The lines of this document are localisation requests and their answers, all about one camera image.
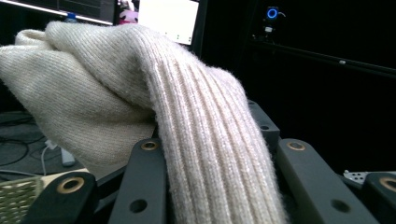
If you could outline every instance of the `monitor screen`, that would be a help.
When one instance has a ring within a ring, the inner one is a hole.
[[[0,0],[0,3],[65,17],[68,12],[74,13],[78,20],[103,25],[115,24],[117,11],[114,0]]]
[[[190,45],[199,1],[191,0],[121,0],[120,23],[139,23]]]

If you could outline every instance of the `blue light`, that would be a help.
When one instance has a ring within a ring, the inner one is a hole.
[[[268,17],[269,19],[274,19],[274,18],[276,18],[276,16],[277,16],[277,10],[276,10],[276,9],[271,8],[271,9],[269,9],[269,10],[267,11],[267,17]]]

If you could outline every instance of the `white knit fabric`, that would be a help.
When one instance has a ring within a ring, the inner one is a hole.
[[[0,65],[44,134],[97,176],[124,165],[156,122],[177,223],[287,222],[241,84],[165,36],[51,22],[0,48]]]

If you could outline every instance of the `brass grommet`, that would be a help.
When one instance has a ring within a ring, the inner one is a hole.
[[[65,185],[71,182],[77,182],[73,187],[71,188],[65,188]],[[56,189],[59,193],[62,194],[68,194],[68,193],[73,193],[81,189],[81,187],[84,185],[84,179],[81,177],[69,177],[65,180],[63,180],[59,185],[58,188]]]
[[[391,178],[391,177],[381,177],[381,178],[379,178],[379,183],[381,183],[382,186],[384,186],[385,188],[396,192],[396,188],[394,186],[390,185],[389,182],[395,183],[395,186],[396,186],[396,179],[395,178]]]
[[[145,150],[154,150],[155,148],[158,147],[158,144],[155,142],[147,142],[147,143],[142,144],[141,147],[142,147],[142,149],[145,149]]]
[[[305,146],[298,142],[288,142],[286,145],[293,150],[297,150],[297,151],[305,150]]]

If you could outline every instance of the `electronic device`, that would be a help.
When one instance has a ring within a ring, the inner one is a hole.
[[[0,0],[0,4],[36,10],[100,25],[139,23],[201,54],[206,0]]]

